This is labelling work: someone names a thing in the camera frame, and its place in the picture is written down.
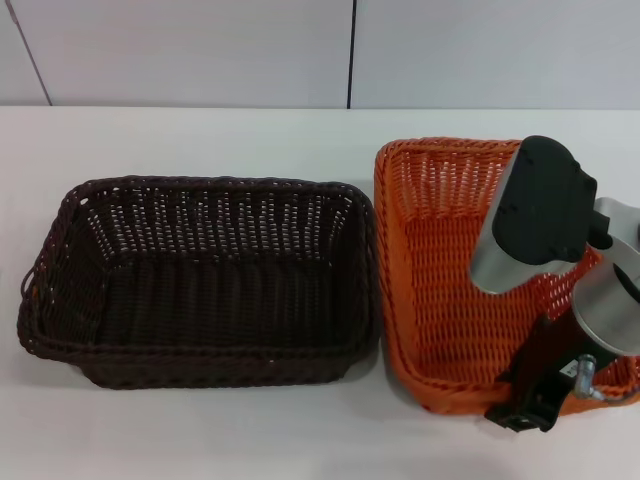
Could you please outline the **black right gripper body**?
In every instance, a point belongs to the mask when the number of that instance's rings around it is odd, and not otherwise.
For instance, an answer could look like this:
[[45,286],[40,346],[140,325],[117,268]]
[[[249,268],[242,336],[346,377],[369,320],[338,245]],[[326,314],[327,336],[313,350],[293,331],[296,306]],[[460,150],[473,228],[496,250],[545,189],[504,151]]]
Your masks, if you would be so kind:
[[597,344],[571,347],[545,370],[537,398],[541,402],[541,432],[548,432],[556,424],[567,397],[578,387],[578,398],[598,400],[616,405],[622,399],[607,396],[595,386],[595,375],[613,363],[618,356]]

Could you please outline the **dark brown woven basket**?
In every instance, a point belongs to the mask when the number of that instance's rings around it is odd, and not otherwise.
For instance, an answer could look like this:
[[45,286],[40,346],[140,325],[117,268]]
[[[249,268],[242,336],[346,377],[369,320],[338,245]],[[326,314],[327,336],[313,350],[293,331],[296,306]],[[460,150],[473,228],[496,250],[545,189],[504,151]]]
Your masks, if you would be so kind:
[[375,240],[345,183],[88,181],[24,277],[19,341],[116,390],[330,383],[378,346]]

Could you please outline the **orange woven basket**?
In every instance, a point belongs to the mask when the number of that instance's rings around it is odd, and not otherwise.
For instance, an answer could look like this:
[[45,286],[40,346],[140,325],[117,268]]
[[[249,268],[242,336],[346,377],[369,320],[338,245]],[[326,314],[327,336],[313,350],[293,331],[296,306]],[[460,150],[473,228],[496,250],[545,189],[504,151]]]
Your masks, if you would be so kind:
[[[498,182],[522,140],[397,140],[375,165],[380,280],[388,353],[400,382],[427,410],[481,414],[511,393],[501,375],[536,320],[570,306],[574,284],[598,265],[587,250],[562,274],[507,293],[474,286],[470,263]],[[595,375],[595,385],[640,400],[640,356]],[[559,416],[609,406],[569,396]]]

